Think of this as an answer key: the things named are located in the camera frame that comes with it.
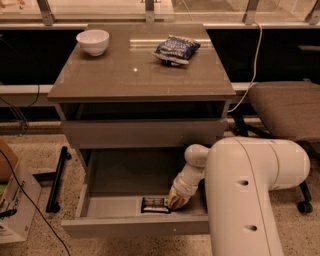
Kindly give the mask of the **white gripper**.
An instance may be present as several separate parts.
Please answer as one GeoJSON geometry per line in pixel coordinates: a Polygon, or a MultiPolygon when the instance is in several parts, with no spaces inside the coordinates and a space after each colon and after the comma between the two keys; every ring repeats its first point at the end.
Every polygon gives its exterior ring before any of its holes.
{"type": "Polygon", "coordinates": [[[199,182],[205,178],[205,169],[186,164],[173,181],[167,206],[171,210],[178,210],[188,203],[197,189],[199,182]]]}

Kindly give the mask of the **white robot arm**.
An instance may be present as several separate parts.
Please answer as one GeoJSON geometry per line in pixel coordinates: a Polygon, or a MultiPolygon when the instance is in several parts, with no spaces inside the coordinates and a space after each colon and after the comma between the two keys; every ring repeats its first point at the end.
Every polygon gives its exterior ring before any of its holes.
{"type": "Polygon", "coordinates": [[[184,206],[205,182],[213,256],[284,256],[269,192],[296,187],[310,160],[297,143],[229,137],[189,146],[171,186],[168,207],[184,206]]]}

